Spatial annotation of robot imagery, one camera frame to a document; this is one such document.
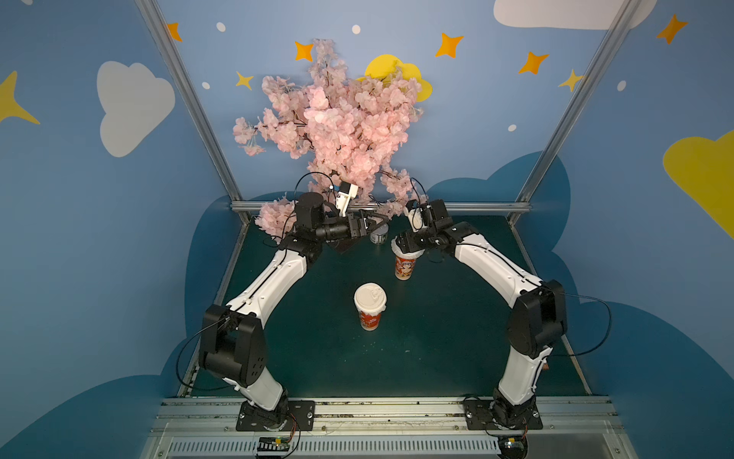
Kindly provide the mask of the red paper cup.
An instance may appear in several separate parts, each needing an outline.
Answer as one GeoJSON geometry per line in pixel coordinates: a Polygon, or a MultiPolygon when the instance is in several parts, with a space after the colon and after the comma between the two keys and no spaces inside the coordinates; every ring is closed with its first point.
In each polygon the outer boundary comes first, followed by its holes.
{"type": "Polygon", "coordinates": [[[386,292],[377,283],[366,283],[355,291],[354,303],[359,313],[361,327],[374,331],[380,324],[382,312],[386,309],[386,292]]]}
{"type": "Polygon", "coordinates": [[[407,254],[397,254],[395,258],[395,277],[401,281],[406,281],[412,277],[417,258],[408,256],[407,254]]]}

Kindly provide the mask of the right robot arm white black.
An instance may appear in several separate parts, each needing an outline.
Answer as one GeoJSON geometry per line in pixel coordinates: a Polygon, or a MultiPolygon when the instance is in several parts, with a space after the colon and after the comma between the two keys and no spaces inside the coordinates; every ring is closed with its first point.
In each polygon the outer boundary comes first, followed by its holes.
{"type": "Polygon", "coordinates": [[[510,307],[510,353],[487,408],[489,422],[500,430],[541,430],[537,382],[556,342],[568,332],[571,295],[558,281],[521,268],[470,223],[456,223],[442,200],[411,200],[403,213],[411,229],[393,239],[395,254],[418,258],[426,250],[444,252],[477,273],[510,307]]]}

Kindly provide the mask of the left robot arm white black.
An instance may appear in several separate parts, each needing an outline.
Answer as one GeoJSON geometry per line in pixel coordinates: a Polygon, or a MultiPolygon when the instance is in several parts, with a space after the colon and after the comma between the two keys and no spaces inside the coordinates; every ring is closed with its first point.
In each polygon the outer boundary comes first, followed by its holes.
{"type": "Polygon", "coordinates": [[[306,275],[323,246],[357,241],[386,226],[388,217],[374,210],[350,210],[350,197],[338,193],[329,203],[316,192],[296,199],[286,218],[277,252],[255,281],[226,305],[205,311],[199,367],[245,397],[245,415],[265,430],[282,430],[294,420],[287,390],[267,369],[265,328],[288,290],[306,275]]]}

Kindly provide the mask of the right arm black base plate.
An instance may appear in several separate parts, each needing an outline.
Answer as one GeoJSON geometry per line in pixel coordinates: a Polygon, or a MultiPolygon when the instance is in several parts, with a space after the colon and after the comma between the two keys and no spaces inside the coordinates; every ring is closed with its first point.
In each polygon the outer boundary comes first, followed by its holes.
{"type": "Polygon", "coordinates": [[[504,399],[469,398],[462,402],[469,430],[542,430],[536,400],[512,405],[504,399]]]}

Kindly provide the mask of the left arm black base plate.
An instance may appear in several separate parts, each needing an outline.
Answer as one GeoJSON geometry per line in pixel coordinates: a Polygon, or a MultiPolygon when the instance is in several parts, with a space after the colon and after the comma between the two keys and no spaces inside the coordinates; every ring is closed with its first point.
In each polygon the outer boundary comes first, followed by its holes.
{"type": "Polygon", "coordinates": [[[315,402],[287,400],[275,410],[266,411],[249,402],[242,403],[237,416],[237,431],[311,431],[315,420],[315,402]]]}

